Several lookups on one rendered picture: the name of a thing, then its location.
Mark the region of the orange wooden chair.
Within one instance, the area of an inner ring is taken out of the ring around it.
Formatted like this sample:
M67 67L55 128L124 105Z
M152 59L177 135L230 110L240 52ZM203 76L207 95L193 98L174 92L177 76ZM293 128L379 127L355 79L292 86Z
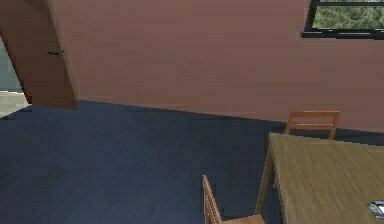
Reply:
M218 209L208 177L202 176L204 224L265 224L261 215L224 218Z
M295 130L327 130L329 132L328 139L333 140L336 132L336 127L339 120L339 111L293 111L290 113L286 128L285 137L280 138L276 133L269 134L268 160L273 165L274 182L273 188L281 192L287 185L285 174L288 176L299 176L299 181L308 181L318 184L318 178L326 175L326 171L316 170L308 162L297 162L293 159L288 160L283 158L284 152L280 147L288 149L287 139L290 131ZM295 118L330 118L331 123L294 123Z

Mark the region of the brown room door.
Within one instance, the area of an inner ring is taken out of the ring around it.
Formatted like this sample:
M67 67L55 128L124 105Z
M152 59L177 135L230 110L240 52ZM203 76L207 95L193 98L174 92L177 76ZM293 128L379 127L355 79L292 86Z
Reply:
M0 0L0 37L29 104L77 108L47 0Z

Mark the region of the black framed window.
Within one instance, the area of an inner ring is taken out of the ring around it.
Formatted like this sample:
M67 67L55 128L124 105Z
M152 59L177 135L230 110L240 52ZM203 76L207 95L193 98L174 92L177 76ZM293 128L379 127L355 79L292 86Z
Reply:
M300 36L384 40L384 0L310 0Z

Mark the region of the small grey flat device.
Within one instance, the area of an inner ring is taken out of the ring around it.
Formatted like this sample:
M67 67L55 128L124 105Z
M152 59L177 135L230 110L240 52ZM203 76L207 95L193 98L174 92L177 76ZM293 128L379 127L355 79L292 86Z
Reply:
M367 206L376 218L384 220L384 201L372 201Z

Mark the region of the olive wooden table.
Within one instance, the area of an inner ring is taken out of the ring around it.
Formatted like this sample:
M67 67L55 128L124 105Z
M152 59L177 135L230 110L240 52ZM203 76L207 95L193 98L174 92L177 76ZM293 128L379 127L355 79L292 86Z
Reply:
M384 224L384 146L271 133L255 212L275 175L284 224Z

